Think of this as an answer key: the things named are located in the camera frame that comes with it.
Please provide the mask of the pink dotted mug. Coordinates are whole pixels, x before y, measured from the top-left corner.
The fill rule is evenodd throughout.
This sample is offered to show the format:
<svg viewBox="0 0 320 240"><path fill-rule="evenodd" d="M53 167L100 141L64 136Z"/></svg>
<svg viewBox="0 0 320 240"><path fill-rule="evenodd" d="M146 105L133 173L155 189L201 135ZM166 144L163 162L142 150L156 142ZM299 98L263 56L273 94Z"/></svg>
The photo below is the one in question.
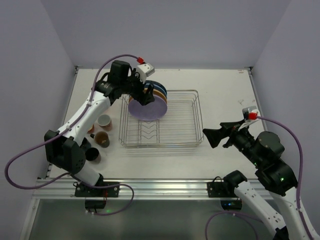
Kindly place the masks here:
<svg viewBox="0 0 320 240"><path fill-rule="evenodd" d="M97 123L102 129L104 129L107 132L113 129L112 119L107 114L100 115L97 119Z"/></svg>

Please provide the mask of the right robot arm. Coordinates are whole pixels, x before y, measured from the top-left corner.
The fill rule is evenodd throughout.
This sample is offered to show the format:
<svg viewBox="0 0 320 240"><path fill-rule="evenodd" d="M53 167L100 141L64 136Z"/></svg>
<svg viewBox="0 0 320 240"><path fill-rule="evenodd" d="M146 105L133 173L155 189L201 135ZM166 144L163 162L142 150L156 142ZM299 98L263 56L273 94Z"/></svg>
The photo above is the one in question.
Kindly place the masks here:
<svg viewBox="0 0 320 240"><path fill-rule="evenodd" d="M297 136L284 124L261 116L255 106L244 108L242 114L240 121L221 122L219 129L204 128L202 132L212 148L227 139L223 148L234 146L255 166L258 181L269 192L278 210L259 195L239 170L227 174L220 181L213 179L207 182L208 197L244 201L275 240L318 240L320 236L313 228L301 199L304 156ZM282 160L285 148L277 134L271 131L262 131L257 137L250 134L249 126L259 120L282 127L294 138L299 152L298 175Z"/></svg>

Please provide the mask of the orange mug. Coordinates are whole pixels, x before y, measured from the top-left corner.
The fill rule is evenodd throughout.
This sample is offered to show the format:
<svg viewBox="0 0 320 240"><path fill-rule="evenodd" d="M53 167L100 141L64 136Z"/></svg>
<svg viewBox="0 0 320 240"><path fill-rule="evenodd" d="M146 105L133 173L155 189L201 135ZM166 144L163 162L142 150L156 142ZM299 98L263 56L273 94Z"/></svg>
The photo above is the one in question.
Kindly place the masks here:
<svg viewBox="0 0 320 240"><path fill-rule="evenodd" d="M93 124L90 129L87 131L88 134L92 134L95 131L95 125Z"/></svg>

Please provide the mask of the black cup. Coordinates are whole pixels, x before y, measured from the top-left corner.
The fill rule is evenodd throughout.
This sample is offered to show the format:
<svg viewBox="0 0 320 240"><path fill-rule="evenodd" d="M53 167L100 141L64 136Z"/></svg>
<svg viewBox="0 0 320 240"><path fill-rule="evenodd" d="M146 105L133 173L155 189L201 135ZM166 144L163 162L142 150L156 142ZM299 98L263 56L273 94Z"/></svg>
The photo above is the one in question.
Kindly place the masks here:
<svg viewBox="0 0 320 240"><path fill-rule="evenodd" d="M93 141L102 148L107 148L110 145L110 139L106 132L99 131L97 133L90 134Z"/></svg>

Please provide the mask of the purple plate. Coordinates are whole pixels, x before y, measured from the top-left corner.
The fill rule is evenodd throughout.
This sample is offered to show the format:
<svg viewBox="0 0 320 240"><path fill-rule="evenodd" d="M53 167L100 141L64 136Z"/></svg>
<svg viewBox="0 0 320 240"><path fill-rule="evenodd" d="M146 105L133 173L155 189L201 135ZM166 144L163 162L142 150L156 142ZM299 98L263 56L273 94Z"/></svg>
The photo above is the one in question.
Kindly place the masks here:
<svg viewBox="0 0 320 240"><path fill-rule="evenodd" d="M128 112L138 120L155 121L162 118L168 110L167 103L159 96L147 105L141 105L137 100L131 99L128 103Z"/></svg>

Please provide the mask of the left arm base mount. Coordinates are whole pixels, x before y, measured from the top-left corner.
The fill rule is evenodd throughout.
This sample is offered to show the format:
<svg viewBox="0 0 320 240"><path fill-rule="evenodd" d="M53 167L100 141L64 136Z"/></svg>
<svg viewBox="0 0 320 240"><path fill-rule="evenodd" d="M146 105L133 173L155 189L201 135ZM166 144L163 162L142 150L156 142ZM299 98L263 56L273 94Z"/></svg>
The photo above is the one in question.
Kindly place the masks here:
<svg viewBox="0 0 320 240"><path fill-rule="evenodd" d="M87 211L102 210L106 207L108 198L117 198L119 196L120 187L111 188L93 188L80 182L74 182L74 196L77 198L85 198L84 207Z"/></svg>

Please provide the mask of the dark red cup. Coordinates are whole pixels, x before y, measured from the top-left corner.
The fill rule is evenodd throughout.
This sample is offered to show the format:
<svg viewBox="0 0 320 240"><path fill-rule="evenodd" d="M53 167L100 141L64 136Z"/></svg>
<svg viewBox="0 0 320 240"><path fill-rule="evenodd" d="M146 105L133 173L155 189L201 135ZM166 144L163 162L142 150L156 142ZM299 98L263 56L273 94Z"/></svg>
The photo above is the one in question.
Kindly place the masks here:
<svg viewBox="0 0 320 240"><path fill-rule="evenodd" d="M100 162L101 155L97 148L91 147L85 152L85 158L89 162Z"/></svg>

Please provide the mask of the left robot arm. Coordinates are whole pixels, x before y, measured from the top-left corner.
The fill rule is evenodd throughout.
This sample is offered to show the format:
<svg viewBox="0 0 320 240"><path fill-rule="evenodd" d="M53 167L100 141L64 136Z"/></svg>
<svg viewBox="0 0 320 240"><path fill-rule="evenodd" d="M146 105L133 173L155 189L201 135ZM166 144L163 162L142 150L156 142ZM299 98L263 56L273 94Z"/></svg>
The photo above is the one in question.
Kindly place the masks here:
<svg viewBox="0 0 320 240"><path fill-rule="evenodd" d="M138 68L132 74L111 70L105 76L106 79L94 79L86 101L63 126L44 135L48 162L90 186L95 186L101 178L101 174L87 164L81 148L90 127L122 95L130 95L143 105L155 100L151 87L144 91L147 72Z"/></svg>

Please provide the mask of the yellow plate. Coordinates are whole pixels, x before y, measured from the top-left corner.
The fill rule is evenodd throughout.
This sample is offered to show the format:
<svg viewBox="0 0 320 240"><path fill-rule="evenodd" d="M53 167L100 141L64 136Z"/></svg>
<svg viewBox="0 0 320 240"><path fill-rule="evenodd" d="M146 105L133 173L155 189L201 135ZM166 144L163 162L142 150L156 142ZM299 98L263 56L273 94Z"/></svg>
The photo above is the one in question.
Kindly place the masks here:
<svg viewBox="0 0 320 240"><path fill-rule="evenodd" d="M154 96L154 101L156 100L156 98L162 99L165 103L167 103L167 98L165 98L165 96L157 91L157 90L153 90L153 96ZM129 97L128 102L132 102L134 99L132 98L132 95Z"/></svg>

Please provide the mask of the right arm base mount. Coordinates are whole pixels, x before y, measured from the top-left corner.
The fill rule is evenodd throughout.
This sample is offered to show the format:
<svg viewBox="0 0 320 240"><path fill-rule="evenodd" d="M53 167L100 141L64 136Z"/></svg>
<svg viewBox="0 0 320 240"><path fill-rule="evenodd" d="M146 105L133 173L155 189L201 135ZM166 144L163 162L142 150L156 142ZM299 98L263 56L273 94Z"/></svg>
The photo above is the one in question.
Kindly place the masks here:
<svg viewBox="0 0 320 240"><path fill-rule="evenodd" d="M220 205L225 211L240 211L243 207L242 200L234 193L234 189L220 176L206 183L209 198L219 199Z"/></svg>

